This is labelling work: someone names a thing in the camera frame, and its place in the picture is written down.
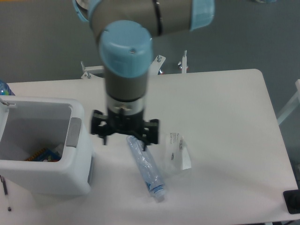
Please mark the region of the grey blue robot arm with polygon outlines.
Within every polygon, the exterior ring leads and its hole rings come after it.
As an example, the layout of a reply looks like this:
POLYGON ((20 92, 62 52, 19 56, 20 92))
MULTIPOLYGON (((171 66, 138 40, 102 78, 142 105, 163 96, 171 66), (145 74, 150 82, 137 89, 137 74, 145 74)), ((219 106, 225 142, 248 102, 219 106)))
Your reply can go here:
POLYGON ((159 120, 144 119, 152 38, 209 25, 212 0, 75 0, 88 22, 104 66, 107 114, 94 110, 90 132, 106 140, 131 135, 144 146, 158 144, 159 120))

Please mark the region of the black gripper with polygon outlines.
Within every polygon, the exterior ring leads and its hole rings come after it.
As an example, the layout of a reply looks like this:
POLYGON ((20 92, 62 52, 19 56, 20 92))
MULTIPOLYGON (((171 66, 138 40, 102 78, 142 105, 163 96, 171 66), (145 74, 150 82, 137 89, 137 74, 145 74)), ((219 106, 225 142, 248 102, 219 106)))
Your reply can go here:
POLYGON ((90 123, 90 133, 102 138, 103 145, 107 145, 107 137, 114 133, 142 138, 143 151, 148 145, 159 143, 159 119, 144 121, 144 110, 132 115, 115 113, 110 109, 107 112, 108 116, 94 110, 90 123))

